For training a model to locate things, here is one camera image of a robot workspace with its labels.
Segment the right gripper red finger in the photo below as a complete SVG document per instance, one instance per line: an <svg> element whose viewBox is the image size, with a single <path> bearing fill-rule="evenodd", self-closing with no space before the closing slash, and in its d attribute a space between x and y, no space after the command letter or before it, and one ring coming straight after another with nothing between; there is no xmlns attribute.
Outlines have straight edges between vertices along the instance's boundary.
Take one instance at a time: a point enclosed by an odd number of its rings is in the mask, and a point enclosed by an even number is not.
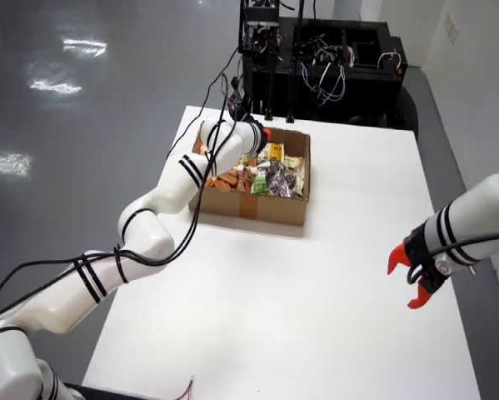
<svg viewBox="0 0 499 400"><path fill-rule="evenodd" d="M388 267L387 274L390 275L393 273L395 268L398 265L403 265L406 267L410 267L410 260L407 256L407 252L404 244L400 244L396 246L390 253L388 258Z"/></svg>
<svg viewBox="0 0 499 400"><path fill-rule="evenodd" d="M419 309L422 308L424 305L427 304L427 302L431 298L431 294L420 284L417 284L417 296L410 300L407 304L407 306L410 309Z"/></svg>

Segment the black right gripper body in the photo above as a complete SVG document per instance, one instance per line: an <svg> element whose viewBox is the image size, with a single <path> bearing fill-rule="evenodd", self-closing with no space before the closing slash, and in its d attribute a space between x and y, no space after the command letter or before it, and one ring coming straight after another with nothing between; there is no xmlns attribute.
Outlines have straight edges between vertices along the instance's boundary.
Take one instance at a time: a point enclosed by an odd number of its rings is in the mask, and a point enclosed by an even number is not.
<svg viewBox="0 0 499 400"><path fill-rule="evenodd" d="M434 260L429 255L424 232L424 227L416 227L404 239L404 251L411 264L407 283L418 283L428 293L435 293L446 281L446 277L437 271Z"/></svg>

